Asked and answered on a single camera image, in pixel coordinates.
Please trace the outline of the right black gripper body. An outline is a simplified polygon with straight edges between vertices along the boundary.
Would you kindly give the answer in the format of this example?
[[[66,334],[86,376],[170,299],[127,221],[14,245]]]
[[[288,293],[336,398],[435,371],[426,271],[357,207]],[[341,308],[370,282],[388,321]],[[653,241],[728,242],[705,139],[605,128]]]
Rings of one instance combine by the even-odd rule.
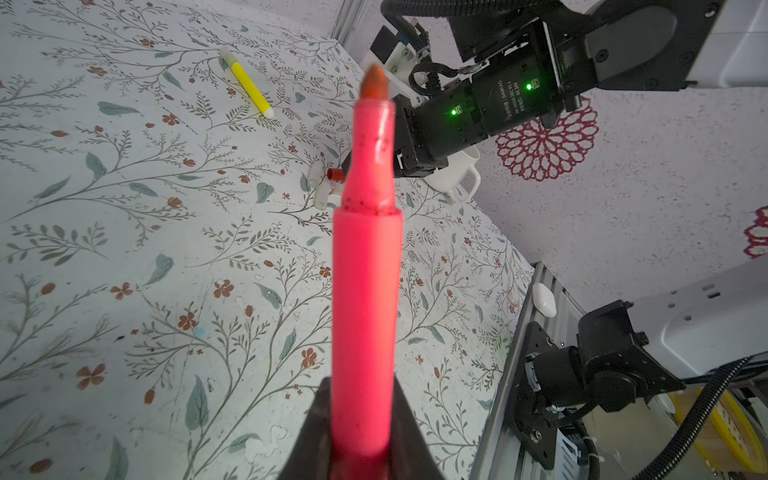
[[[555,125],[564,109],[557,64],[543,35],[491,58],[488,66],[419,106],[404,95],[396,108],[394,175],[426,177],[447,157],[538,119]]]

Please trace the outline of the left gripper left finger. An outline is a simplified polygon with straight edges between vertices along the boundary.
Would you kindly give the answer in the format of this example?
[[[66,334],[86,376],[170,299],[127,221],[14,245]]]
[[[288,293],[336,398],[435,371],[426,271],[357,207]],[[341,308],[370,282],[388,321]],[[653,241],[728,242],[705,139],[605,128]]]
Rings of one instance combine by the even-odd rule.
[[[324,378],[315,392],[292,451],[279,480],[326,480],[331,463],[331,378]]]

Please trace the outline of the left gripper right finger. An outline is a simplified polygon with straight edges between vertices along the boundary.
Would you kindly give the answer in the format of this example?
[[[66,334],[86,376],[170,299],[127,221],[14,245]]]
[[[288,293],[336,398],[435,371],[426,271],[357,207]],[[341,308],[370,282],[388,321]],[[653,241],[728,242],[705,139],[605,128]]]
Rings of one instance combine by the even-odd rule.
[[[397,379],[393,385],[389,478],[443,480]]]

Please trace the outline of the pink highlighter pen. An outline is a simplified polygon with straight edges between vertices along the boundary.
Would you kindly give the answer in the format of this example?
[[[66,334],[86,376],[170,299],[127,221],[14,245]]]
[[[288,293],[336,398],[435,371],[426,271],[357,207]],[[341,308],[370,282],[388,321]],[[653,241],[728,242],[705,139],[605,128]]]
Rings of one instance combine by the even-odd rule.
[[[395,202],[395,107],[371,67],[333,214],[331,437],[334,479],[384,479],[391,436],[403,215]]]

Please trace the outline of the yellow highlighter pen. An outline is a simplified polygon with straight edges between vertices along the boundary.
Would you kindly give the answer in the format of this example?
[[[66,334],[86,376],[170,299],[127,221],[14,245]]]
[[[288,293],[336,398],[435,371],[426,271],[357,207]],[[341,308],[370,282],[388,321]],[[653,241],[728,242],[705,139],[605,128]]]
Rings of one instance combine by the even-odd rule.
[[[224,60],[228,69],[233,73],[237,81],[246,91],[248,97],[252,100],[256,108],[267,119],[274,119],[275,113],[262,92],[250,78],[242,64],[236,59],[228,47],[222,47],[219,50],[220,56]]]

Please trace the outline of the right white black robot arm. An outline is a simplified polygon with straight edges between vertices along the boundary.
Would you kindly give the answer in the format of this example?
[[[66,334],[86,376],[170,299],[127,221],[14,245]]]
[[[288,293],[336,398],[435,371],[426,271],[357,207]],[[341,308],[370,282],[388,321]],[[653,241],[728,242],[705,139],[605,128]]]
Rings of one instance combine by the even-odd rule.
[[[536,262],[585,309],[767,250],[767,92],[594,90],[552,131],[484,141],[457,205],[397,184],[406,216],[396,369],[420,421],[485,422]]]

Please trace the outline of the red pen cap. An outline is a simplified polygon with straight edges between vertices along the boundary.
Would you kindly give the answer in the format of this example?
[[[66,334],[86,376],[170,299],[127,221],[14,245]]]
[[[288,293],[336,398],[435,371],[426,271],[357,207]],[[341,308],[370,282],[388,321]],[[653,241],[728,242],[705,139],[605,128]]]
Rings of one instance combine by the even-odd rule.
[[[326,176],[332,182],[344,183],[346,179],[346,174],[341,168],[328,169]]]

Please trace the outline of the clear pen cap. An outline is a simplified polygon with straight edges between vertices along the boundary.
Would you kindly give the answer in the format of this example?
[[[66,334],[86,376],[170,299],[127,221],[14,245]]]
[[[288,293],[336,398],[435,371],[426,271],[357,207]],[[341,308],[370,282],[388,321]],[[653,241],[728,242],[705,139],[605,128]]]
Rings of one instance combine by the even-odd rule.
[[[314,206],[318,210],[323,211],[327,208],[332,189],[332,182],[329,180],[324,180],[318,185],[314,197]]]
[[[316,189],[325,176],[325,166],[322,161],[315,161],[307,174],[308,184],[311,189]]]

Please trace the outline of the white ceramic mug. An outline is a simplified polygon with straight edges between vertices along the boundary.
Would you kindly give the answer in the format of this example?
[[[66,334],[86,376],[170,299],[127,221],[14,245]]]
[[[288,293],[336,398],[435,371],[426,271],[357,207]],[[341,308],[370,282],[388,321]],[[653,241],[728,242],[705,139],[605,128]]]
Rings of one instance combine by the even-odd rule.
[[[447,157],[448,165],[424,178],[433,190],[447,195],[452,202],[464,204],[470,202],[479,189],[482,178],[476,169],[480,152],[476,146],[470,146]],[[473,179],[469,190],[461,186],[466,176]]]

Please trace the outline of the white small puck device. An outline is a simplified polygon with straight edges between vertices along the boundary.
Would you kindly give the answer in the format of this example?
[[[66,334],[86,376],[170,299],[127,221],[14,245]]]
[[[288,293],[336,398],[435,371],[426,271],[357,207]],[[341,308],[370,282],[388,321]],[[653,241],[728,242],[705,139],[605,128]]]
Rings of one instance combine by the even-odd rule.
[[[532,287],[534,307],[545,318],[557,316],[557,301],[554,293],[543,283],[535,283]]]

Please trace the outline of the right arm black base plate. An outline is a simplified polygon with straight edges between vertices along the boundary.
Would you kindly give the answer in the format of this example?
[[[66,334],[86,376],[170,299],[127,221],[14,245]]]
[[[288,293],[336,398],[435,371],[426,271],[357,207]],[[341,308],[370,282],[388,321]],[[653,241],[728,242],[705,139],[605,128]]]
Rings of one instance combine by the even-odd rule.
[[[504,424],[545,470],[555,463],[557,414],[578,389],[571,349],[559,347],[537,322],[523,330],[521,355],[514,364]]]

